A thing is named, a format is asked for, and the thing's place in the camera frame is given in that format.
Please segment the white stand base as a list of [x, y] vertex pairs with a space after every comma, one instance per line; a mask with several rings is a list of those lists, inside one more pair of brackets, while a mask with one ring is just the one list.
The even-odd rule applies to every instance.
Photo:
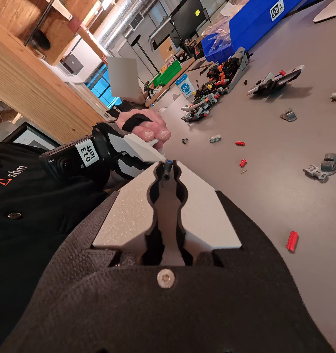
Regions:
[[336, 0], [333, 0], [313, 19], [314, 23], [320, 23], [336, 17]]

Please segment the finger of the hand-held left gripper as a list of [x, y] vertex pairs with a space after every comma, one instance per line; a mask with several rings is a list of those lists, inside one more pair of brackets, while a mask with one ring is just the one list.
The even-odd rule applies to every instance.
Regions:
[[143, 158], [130, 154], [115, 154], [112, 157], [113, 170], [125, 179], [134, 179], [155, 163], [155, 158]]
[[124, 136], [108, 133], [108, 138], [112, 146], [111, 156], [115, 161], [122, 161], [126, 165], [151, 165], [166, 161], [160, 152], [133, 133]]

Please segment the white blue gum packet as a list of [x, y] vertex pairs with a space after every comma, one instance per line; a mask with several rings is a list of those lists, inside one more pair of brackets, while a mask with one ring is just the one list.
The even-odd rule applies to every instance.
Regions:
[[175, 85], [179, 88], [185, 98], [190, 97], [193, 95], [193, 92], [196, 91], [187, 73], [184, 73], [181, 77], [179, 77], [175, 81]]

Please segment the clear plastic bags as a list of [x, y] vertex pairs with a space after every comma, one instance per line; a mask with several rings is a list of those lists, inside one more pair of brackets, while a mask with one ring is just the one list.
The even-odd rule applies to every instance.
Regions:
[[209, 36], [209, 35], [217, 35], [217, 39], [222, 39], [226, 42], [231, 42], [231, 34], [230, 34], [230, 18], [221, 18], [220, 21], [210, 24], [201, 35]]

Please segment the person's left hand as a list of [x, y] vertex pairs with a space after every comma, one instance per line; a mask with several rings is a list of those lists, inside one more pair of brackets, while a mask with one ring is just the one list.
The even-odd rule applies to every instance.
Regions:
[[167, 128], [165, 121], [156, 112], [149, 109], [132, 109], [129, 112], [122, 112], [116, 121], [117, 126], [123, 130], [123, 126], [135, 114], [142, 114], [146, 116], [149, 121], [143, 121], [138, 126], [135, 126], [132, 133], [137, 135], [145, 142], [157, 139], [157, 143], [153, 148], [162, 151], [163, 145], [171, 137], [171, 132]]

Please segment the blue bin with square tag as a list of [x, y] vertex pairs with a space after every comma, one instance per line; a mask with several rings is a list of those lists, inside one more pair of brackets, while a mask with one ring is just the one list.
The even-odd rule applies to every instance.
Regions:
[[217, 35], [203, 36], [201, 41], [208, 62], [222, 63], [243, 47], [250, 50], [281, 19], [306, 1], [300, 0], [251, 0], [230, 1], [215, 22], [230, 18], [231, 42], [217, 39]]

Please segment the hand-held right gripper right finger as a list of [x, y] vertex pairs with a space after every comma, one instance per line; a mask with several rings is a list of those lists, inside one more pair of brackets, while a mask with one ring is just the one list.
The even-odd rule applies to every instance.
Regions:
[[177, 160], [174, 180], [180, 201], [176, 241], [184, 264], [192, 266], [201, 253], [241, 248], [223, 207], [222, 194]]

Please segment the grey axle connector lego assembly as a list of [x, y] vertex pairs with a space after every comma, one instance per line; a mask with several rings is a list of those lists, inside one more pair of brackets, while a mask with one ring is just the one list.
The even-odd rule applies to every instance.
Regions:
[[162, 174], [162, 181], [161, 181], [162, 188], [164, 187], [164, 183], [170, 179], [170, 172], [172, 167], [173, 167], [173, 161], [166, 160], [163, 166], [163, 174]]

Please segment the silver ventilation duct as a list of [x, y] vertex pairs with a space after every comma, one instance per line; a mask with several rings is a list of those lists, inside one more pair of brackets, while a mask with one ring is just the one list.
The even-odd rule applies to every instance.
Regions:
[[139, 13], [148, 13], [158, 0], [121, 0], [117, 2], [105, 18], [95, 35], [97, 41], [105, 49], [116, 41]]

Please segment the green storage bins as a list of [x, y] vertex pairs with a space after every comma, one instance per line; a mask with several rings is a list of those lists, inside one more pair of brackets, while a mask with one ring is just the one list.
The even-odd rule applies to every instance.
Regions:
[[181, 70], [181, 65], [179, 60], [175, 60], [171, 65], [157, 77], [154, 78], [153, 84], [156, 88], [157, 86], [166, 86], [169, 81]]

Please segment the lego car chassis model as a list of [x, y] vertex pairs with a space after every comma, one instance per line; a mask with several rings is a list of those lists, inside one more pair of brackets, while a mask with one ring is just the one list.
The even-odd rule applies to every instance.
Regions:
[[233, 56], [223, 64], [215, 64], [206, 74], [208, 81], [193, 92], [194, 98], [190, 105], [181, 108], [185, 115], [181, 118], [186, 123], [193, 123], [206, 117], [210, 108], [216, 104], [224, 94], [229, 94], [239, 80], [243, 77], [250, 57], [250, 53], [240, 47]]

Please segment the black grey lego wing assembly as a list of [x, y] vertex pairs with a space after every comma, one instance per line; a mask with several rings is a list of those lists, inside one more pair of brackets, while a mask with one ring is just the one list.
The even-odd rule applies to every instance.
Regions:
[[251, 88], [247, 95], [269, 96], [282, 88], [288, 83], [296, 80], [303, 72], [305, 66], [299, 65], [291, 70], [281, 70], [278, 75], [273, 75], [271, 72], [262, 80], [258, 81], [253, 88]]

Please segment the black computer monitor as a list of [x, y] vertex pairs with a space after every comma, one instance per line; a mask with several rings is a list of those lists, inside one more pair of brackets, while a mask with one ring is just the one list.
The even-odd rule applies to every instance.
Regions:
[[200, 0], [183, 0], [172, 11], [171, 20], [182, 40], [192, 38], [199, 26], [207, 20], [204, 10]]

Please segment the grey lego joint piece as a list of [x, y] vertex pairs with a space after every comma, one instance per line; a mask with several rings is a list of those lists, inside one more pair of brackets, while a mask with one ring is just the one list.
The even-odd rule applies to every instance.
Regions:
[[308, 168], [303, 169], [303, 172], [310, 179], [326, 183], [330, 176], [336, 174], [336, 153], [325, 154], [320, 167], [310, 165]]

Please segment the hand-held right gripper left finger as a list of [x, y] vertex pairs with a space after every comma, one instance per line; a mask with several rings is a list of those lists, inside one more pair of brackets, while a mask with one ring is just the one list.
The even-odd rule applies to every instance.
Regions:
[[94, 241], [95, 249], [131, 253], [144, 265], [159, 265], [164, 244], [155, 203], [163, 163], [156, 162], [122, 187]]

